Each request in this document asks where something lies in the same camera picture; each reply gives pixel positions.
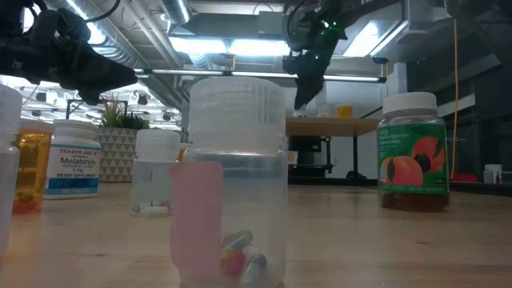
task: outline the pill bottle cap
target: pill bottle cap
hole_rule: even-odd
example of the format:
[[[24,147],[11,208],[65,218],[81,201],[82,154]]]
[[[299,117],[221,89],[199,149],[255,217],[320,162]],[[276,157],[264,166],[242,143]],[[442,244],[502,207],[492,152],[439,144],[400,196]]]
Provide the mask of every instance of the pill bottle cap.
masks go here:
[[[438,109],[434,94],[427,92],[413,92],[389,96],[382,103],[382,112],[388,114],[400,110],[409,109]]]
[[[22,119],[22,128],[36,130],[41,132],[53,133],[55,128],[53,124],[38,121],[38,120],[30,120],[30,119]]]
[[[22,100],[19,92],[0,85],[0,134],[14,135],[19,132]]]
[[[69,127],[75,129],[82,129],[95,132],[98,131],[98,127],[90,122],[78,121],[78,120],[68,120],[68,119],[60,119],[54,121],[55,129],[59,127]]]
[[[258,78],[208,78],[190,91],[194,147],[225,149],[280,146],[286,136],[282,88]]]
[[[179,142],[180,134],[170,130],[140,130],[137,132],[135,151],[139,159],[176,161]]]

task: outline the potted plant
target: potted plant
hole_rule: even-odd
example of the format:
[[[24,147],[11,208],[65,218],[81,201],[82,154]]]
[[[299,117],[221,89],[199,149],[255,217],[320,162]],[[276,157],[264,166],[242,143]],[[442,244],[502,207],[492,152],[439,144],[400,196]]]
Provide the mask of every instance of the potted plant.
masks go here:
[[[102,102],[105,111],[102,112],[102,124],[97,134],[97,141],[102,146],[99,181],[131,182],[137,132],[149,129],[149,122],[133,112],[125,114],[123,102],[118,98],[112,101],[103,99]]]

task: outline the wooden shelf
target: wooden shelf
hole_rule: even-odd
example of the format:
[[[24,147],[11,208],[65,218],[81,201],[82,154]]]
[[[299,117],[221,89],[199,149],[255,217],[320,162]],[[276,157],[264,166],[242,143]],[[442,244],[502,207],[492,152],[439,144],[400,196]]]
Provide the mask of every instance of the wooden shelf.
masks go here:
[[[354,137],[377,129],[377,119],[287,118],[288,136]]]

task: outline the green label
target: green label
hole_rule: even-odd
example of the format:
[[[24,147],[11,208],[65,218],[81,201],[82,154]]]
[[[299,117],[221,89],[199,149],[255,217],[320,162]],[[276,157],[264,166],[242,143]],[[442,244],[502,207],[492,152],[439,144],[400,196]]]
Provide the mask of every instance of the green label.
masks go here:
[[[384,192],[447,194],[445,127],[409,124],[378,129],[378,167]]]

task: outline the table surface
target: table surface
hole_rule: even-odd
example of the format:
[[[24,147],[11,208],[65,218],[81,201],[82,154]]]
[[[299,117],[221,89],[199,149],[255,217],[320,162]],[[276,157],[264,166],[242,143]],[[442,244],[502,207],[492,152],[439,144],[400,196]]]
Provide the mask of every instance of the table surface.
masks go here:
[[[128,214],[130,186],[13,220],[2,288],[173,288],[170,219]],[[291,186],[286,288],[512,287],[512,198],[453,193],[450,212],[378,206],[376,190]]]
[[[353,137],[377,129],[377,119],[296,118],[286,119],[289,136]]]

